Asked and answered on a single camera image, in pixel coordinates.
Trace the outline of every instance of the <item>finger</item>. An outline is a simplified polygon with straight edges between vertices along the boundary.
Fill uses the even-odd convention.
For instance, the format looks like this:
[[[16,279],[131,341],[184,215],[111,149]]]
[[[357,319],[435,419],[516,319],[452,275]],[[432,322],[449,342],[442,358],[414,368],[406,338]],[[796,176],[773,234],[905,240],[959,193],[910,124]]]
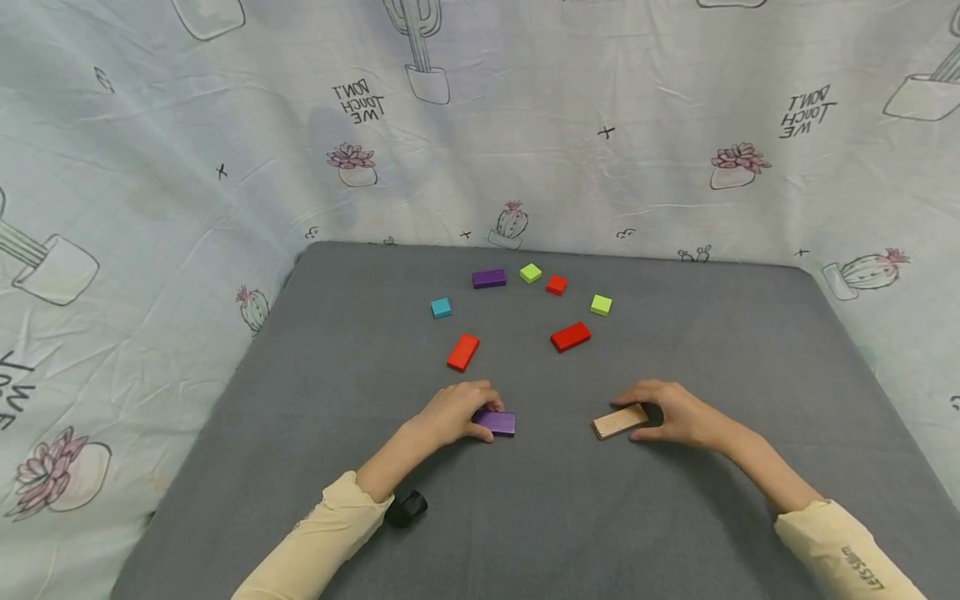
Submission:
[[[467,425],[467,435],[472,438],[476,438],[477,440],[482,440],[487,444],[492,444],[493,442],[493,432],[483,425],[478,425],[476,423]]]
[[[636,402],[657,402],[657,396],[663,388],[663,383],[656,380],[640,381],[620,396],[613,399],[616,406],[634,404]]]
[[[473,410],[477,410],[484,406],[492,406],[493,410],[502,413],[507,410],[503,405],[503,400],[500,399],[500,393],[497,390],[480,390],[480,394],[476,396],[476,402],[474,403]]]
[[[662,427],[640,427],[637,431],[630,434],[630,439],[634,442],[647,442],[663,439]]]

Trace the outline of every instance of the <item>green cube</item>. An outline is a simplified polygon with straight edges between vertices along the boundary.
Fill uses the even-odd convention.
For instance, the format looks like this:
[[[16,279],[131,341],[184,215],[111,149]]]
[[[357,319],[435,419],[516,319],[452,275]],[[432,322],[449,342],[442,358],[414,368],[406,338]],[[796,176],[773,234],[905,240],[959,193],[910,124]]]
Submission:
[[[527,283],[533,283],[537,279],[540,279],[541,275],[543,275],[543,271],[541,271],[534,263],[530,263],[526,267],[520,269],[520,277],[522,277]]]
[[[590,312],[596,313],[601,317],[606,317],[610,314],[611,306],[613,306],[613,300],[598,294],[593,297],[593,303],[590,304]]]

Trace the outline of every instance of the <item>red block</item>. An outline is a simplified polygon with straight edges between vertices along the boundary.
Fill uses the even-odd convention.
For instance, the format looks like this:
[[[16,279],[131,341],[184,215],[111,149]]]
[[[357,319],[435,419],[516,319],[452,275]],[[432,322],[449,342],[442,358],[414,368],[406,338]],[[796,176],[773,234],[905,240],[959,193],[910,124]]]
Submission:
[[[550,276],[550,280],[546,283],[546,291],[556,296],[562,296],[565,289],[566,279],[563,277]]]
[[[550,341],[553,342],[557,352],[566,352],[574,346],[580,346],[588,339],[590,339],[590,330],[583,322],[561,329],[550,336]]]
[[[480,340],[472,335],[463,334],[460,336],[457,345],[453,347],[453,351],[450,352],[449,358],[446,359],[446,365],[459,372],[466,371],[467,365],[470,364],[470,359],[473,358],[473,353],[477,351],[478,346],[480,346]]]

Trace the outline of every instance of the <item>cactus print curtain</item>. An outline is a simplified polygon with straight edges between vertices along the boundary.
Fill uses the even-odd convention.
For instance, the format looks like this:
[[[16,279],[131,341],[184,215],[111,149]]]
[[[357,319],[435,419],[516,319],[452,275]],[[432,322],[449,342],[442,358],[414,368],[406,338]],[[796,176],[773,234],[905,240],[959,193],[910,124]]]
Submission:
[[[0,28],[2,598],[107,597],[315,240],[803,269],[960,504],[960,0],[10,0]]]

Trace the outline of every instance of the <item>purple block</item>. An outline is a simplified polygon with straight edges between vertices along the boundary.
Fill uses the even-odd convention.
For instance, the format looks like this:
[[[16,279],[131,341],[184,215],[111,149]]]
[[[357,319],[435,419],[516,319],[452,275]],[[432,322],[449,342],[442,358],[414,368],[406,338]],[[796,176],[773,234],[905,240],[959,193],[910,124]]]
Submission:
[[[490,429],[494,436],[512,438],[516,432],[516,415],[514,413],[495,413],[494,411],[478,410],[473,415],[473,422]]]
[[[479,290],[484,287],[496,287],[498,285],[507,285],[507,272],[503,269],[477,271],[473,274],[474,290]]]

